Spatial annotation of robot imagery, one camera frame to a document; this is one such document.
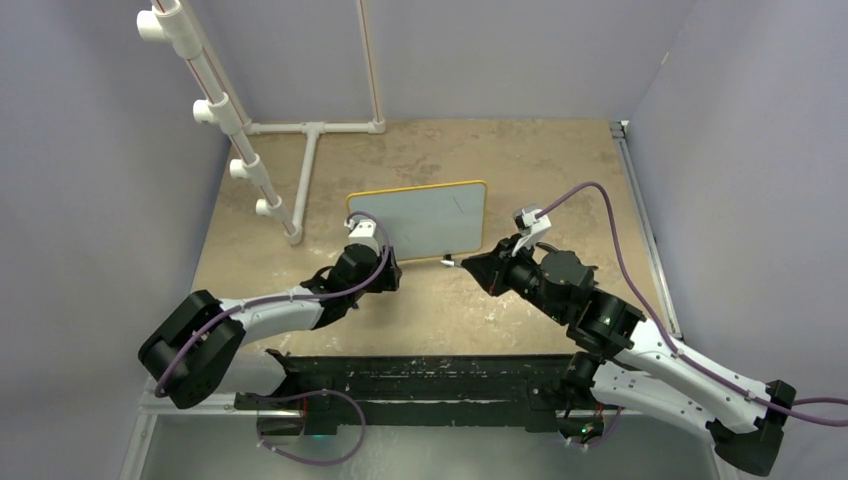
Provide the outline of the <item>yellow framed whiteboard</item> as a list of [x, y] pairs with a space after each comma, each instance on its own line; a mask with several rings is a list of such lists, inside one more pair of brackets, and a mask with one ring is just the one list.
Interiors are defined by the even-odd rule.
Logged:
[[346, 206], [377, 218], [399, 261], [421, 260], [483, 247], [487, 193], [470, 180], [352, 193]]

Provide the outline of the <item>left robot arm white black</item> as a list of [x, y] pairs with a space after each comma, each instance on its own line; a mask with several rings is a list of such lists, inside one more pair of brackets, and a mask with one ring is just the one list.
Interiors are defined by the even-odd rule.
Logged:
[[398, 290], [401, 275], [393, 248], [355, 244], [334, 265], [276, 295], [233, 300], [197, 290], [142, 343], [138, 359], [156, 381], [156, 397], [189, 409], [221, 385], [241, 347], [327, 327], [362, 296]]

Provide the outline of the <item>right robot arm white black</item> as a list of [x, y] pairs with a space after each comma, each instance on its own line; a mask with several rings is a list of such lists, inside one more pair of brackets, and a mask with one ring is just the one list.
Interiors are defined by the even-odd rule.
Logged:
[[594, 267], [572, 251], [513, 249], [517, 236], [459, 265], [482, 290], [512, 292], [562, 325], [581, 353], [561, 381], [576, 407], [592, 400], [635, 410], [712, 444], [716, 455], [751, 475], [769, 475], [796, 391], [780, 380], [739, 374], [670, 337], [661, 324], [600, 289]]

